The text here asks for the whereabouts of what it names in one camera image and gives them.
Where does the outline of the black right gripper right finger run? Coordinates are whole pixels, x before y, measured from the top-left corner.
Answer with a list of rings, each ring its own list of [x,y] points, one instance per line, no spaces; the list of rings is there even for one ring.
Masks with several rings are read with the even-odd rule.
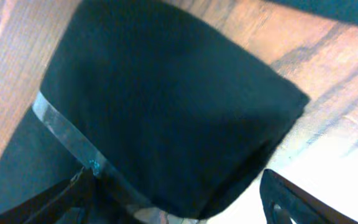
[[[260,197],[268,224],[358,224],[272,169],[263,171]]]

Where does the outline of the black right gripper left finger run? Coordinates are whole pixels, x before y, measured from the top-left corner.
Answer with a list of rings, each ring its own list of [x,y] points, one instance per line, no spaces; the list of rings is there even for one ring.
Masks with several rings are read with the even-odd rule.
[[[84,167],[71,179],[63,180],[0,214],[0,224],[56,223],[71,208],[80,209],[75,222],[86,224],[93,206],[93,194],[93,171]]]

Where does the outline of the black garment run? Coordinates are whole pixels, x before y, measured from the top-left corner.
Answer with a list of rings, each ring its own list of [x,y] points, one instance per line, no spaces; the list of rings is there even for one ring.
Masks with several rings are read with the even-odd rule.
[[[161,1],[81,2],[0,158],[0,214],[99,151],[91,223],[159,208],[201,222],[258,176],[309,99],[216,29]]]

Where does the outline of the navy garment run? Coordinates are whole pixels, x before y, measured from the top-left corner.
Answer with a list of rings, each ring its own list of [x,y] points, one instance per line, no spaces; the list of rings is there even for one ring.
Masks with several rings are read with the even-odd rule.
[[[269,0],[293,9],[358,26],[358,0]]]

